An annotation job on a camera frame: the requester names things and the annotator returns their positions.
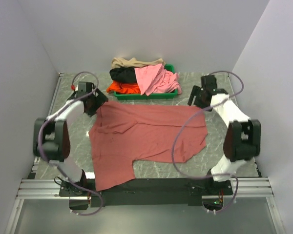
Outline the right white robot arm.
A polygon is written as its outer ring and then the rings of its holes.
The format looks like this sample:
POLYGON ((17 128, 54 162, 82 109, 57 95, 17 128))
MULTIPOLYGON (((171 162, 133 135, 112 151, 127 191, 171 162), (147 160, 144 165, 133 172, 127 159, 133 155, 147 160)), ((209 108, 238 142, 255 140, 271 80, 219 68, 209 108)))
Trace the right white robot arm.
POLYGON ((208 171, 205 190, 214 195, 225 188, 226 182, 236 171, 260 153, 261 123, 244 114, 223 88, 218 88, 214 74, 201 77, 201 86, 194 85, 188 105, 214 110, 227 126, 223 144, 224 155, 208 171))

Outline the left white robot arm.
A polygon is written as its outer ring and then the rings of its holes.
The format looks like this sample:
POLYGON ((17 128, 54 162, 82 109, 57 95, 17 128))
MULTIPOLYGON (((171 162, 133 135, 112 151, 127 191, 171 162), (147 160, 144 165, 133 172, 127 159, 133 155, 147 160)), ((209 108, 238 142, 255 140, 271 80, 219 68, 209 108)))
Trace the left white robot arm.
POLYGON ((33 154, 55 166, 64 177, 61 186, 77 196, 84 195, 89 189, 84 170, 69 157, 68 128, 83 114, 94 116, 106 102, 108 98, 94 83, 81 81, 61 109, 34 123, 33 154))

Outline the dusty rose t shirt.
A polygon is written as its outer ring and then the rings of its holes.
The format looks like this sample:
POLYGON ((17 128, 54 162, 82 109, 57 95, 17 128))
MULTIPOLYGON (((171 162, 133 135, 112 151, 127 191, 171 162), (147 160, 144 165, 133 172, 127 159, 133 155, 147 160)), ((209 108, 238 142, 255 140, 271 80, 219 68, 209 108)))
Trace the dusty rose t shirt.
POLYGON ((97 191, 135 179, 133 162, 185 163, 206 146, 203 115, 184 129, 194 106, 132 105, 106 102, 89 131, 97 191))

